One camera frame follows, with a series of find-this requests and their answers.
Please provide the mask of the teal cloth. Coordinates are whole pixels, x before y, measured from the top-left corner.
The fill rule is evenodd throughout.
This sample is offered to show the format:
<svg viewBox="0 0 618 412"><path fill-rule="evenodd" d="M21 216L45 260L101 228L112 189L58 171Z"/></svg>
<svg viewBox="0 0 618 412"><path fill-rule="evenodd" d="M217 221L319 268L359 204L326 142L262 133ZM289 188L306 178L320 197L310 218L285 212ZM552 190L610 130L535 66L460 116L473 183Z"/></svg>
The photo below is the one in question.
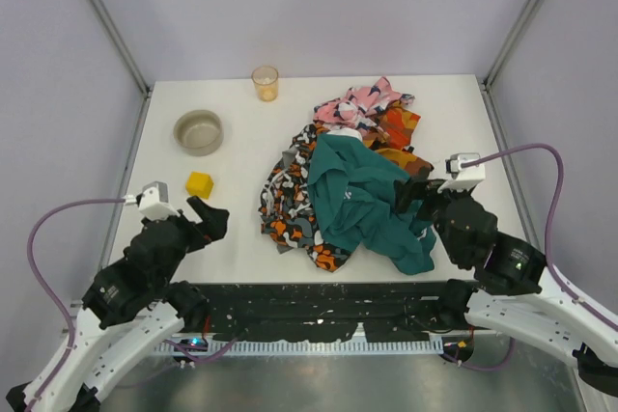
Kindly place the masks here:
<svg viewBox="0 0 618 412"><path fill-rule="evenodd" d="M349 252L362 245L406 275L434 270L436 237L431 223L419 217L422 202L396 211L395 183L407 180L407 172L361 141L320 135L307 189L322 239Z"/></svg>

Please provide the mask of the black orange camouflage cloth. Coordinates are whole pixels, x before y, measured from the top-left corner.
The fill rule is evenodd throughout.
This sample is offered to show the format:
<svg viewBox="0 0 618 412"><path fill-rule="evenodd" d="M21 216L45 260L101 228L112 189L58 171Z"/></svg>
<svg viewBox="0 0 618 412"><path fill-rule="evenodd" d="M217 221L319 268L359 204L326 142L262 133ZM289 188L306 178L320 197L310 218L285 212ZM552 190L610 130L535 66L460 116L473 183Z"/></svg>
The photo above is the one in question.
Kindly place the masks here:
<svg viewBox="0 0 618 412"><path fill-rule="evenodd" d="M318 268L334 272L351 252L322 238L308 195L311 158L318 136L326 132L321 124L308 124L293 137L262 187L258 213L261 233L273 240L279 253L303 250Z"/></svg>

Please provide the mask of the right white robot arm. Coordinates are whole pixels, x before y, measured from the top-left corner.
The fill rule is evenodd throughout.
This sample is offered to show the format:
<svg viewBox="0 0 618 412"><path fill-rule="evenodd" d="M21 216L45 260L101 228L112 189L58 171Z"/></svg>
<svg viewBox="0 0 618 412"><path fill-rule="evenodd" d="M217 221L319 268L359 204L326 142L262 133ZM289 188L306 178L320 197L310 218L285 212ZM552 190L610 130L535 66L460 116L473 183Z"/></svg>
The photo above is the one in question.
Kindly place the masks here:
<svg viewBox="0 0 618 412"><path fill-rule="evenodd" d="M573 285L559 286L542 252L500 232L494 214L446 180L397 180L394 189L396 211L418 202L419 218L434 226L449 261L473 273L472 282L447 281L437 300L441 321L532 345L576 369L588 386L616 396L616 331L576 302Z"/></svg>

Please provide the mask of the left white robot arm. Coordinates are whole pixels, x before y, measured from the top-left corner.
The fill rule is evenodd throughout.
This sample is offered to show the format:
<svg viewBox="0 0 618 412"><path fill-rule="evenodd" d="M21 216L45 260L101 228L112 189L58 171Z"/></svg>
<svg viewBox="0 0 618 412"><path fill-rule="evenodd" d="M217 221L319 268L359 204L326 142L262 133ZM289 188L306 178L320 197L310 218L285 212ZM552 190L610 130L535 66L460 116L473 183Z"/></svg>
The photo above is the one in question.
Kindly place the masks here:
<svg viewBox="0 0 618 412"><path fill-rule="evenodd" d="M31 270L60 310L68 334L33 380L7 393L14 411L95 411L156 345L206 323L209 309L201 291L172 278L187 255L225 236L229 211L192 196L187 203L199 219L191 221L153 187L114 202L136 206L142 229L118 261L96 274L76 316L42 276L34 260L35 238L28 238Z"/></svg>

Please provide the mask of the orange brown patterned cloth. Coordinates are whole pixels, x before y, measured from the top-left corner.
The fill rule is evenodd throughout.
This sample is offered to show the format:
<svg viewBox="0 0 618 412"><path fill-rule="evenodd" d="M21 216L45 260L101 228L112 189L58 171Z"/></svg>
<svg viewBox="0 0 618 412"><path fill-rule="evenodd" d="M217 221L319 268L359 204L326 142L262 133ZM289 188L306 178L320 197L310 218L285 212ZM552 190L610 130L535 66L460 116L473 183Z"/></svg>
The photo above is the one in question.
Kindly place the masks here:
<svg viewBox="0 0 618 412"><path fill-rule="evenodd" d="M411 177L427 179L434 166L417 156L411 145L411 137L420 119L419 115L406 109L401 99L396 100L377 117L377 126L363 136L363 144Z"/></svg>

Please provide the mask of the white cloth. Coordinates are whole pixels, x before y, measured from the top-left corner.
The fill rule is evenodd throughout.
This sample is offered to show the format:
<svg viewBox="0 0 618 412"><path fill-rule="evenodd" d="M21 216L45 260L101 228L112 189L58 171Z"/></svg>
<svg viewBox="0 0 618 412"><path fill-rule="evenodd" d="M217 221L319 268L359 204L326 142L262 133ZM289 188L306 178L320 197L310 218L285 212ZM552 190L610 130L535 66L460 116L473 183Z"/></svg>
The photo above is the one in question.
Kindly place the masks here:
<svg viewBox="0 0 618 412"><path fill-rule="evenodd" d="M359 131L357 131L356 129L353 128L349 128L349 127L342 127L342 128L337 128L337 129L332 129L328 132L329 135L333 135L333 136L346 136L346 137L351 137L355 140L358 140L359 142L363 141L363 137L360 134Z"/></svg>

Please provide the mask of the pink patterned cloth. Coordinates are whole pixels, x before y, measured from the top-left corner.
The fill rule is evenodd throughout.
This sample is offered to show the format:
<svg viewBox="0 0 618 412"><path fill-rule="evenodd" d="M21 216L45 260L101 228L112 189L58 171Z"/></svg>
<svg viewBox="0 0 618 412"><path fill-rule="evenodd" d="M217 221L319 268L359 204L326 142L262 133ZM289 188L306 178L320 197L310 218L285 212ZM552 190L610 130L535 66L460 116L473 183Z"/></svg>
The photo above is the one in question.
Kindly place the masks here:
<svg viewBox="0 0 618 412"><path fill-rule="evenodd" d="M406 108L414 95L400 93L382 76L375 84L351 87L343 96L314 107L313 122L328 129L350 128L366 135L379 124L379 119L391 108Z"/></svg>

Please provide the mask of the yellow cube block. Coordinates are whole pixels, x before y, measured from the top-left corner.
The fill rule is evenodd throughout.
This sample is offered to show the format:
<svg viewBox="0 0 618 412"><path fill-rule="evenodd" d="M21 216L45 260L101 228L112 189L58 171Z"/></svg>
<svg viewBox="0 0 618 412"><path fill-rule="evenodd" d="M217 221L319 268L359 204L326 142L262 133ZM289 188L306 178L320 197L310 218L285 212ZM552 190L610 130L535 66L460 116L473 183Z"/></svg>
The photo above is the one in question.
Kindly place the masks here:
<svg viewBox="0 0 618 412"><path fill-rule="evenodd" d="M209 174L191 172L186 181L185 190L190 196L208 199L211 195L213 186L214 182Z"/></svg>

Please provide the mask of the grey ceramic bowl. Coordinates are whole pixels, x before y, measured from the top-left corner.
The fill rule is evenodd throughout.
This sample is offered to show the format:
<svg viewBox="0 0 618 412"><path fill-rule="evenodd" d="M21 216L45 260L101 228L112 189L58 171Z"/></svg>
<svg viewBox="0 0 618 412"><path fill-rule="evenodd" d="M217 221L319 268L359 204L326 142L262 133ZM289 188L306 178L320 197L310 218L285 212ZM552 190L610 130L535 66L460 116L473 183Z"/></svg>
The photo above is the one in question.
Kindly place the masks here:
<svg viewBox="0 0 618 412"><path fill-rule="evenodd" d="M206 156L219 149L223 142L223 126L210 110L193 110L175 123L173 136L179 147L192 156Z"/></svg>

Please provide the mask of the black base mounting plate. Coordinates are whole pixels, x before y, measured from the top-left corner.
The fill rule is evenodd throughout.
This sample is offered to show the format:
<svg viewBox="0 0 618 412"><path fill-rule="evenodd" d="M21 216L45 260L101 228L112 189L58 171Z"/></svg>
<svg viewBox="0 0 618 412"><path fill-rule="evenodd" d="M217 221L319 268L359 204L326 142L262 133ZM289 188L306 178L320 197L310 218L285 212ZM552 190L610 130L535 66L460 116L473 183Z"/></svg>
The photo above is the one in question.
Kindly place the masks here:
<svg viewBox="0 0 618 412"><path fill-rule="evenodd" d="M378 342L469 337L463 283L202 284L205 308L185 332L218 341L331 343L362 329Z"/></svg>

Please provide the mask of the orange translucent plastic cup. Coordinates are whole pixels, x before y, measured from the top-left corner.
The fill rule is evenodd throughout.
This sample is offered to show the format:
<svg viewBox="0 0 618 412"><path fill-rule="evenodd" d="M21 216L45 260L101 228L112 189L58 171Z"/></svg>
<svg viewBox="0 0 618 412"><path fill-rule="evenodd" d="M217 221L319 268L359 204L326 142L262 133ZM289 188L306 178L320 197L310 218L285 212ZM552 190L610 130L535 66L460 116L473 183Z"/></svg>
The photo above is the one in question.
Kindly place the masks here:
<svg viewBox="0 0 618 412"><path fill-rule="evenodd" d="M259 66L251 74L257 97L261 101L270 102L278 97L279 73L272 66Z"/></svg>

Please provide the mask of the left aluminium frame post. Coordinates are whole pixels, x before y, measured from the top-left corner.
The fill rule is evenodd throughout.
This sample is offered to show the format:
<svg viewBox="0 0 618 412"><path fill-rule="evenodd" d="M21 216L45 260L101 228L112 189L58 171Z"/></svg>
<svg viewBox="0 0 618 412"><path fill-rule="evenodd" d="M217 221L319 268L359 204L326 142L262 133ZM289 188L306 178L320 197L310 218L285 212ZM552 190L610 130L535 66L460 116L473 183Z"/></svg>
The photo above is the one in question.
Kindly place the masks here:
<svg viewBox="0 0 618 412"><path fill-rule="evenodd" d="M116 25L111 13L107 9L104 0L87 0L91 9L93 10L99 24L102 27L103 32L110 40L111 44L117 51L122 63L124 64L128 74L132 81L136 85L140 94L143 97L149 95L151 87L145 79L143 73L139 69L136 61L134 60L126 41L124 40L121 31Z"/></svg>

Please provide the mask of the aluminium frame post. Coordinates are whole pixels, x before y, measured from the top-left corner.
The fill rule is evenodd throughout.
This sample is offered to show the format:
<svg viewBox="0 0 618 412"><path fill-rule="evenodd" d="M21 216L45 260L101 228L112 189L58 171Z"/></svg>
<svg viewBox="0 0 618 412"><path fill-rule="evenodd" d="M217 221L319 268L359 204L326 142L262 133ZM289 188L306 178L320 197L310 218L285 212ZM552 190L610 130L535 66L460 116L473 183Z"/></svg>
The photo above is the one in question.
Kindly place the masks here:
<svg viewBox="0 0 618 412"><path fill-rule="evenodd" d="M492 62L486 76L481 80L482 87L489 92L496 83L500 73L508 63L517 45L522 40L525 32L531 25L533 19L542 8L545 0L525 0L518 16L510 28L504 42Z"/></svg>
<svg viewBox="0 0 618 412"><path fill-rule="evenodd" d="M99 24L102 27L103 32L110 40L111 44L117 51L122 63L124 64L128 74L132 81L136 85L140 94L143 97L149 95L151 87L145 79L143 73L139 69L136 61L134 60L126 41L124 40L121 31L116 25L111 13L107 9L104 0L87 0L91 9L93 10Z"/></svg>

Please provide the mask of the right aluminium frame post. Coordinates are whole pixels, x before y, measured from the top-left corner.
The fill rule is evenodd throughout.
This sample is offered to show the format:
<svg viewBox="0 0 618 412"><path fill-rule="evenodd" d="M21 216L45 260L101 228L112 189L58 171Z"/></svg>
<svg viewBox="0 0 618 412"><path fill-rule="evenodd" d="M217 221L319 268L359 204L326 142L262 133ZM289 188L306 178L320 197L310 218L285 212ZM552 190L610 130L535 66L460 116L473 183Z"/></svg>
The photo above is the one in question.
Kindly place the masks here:
<svg viewBox="0 0 618 412"><path fill-rule="evenodd" d="M518 16L510 28L504 42L492 62L486 76L481 80L482 87L489 92L496 83L500 73L508 63L517 45L522 40L525 32L531 25L533 19L542 8L545 0L525 0Z"/></svg>

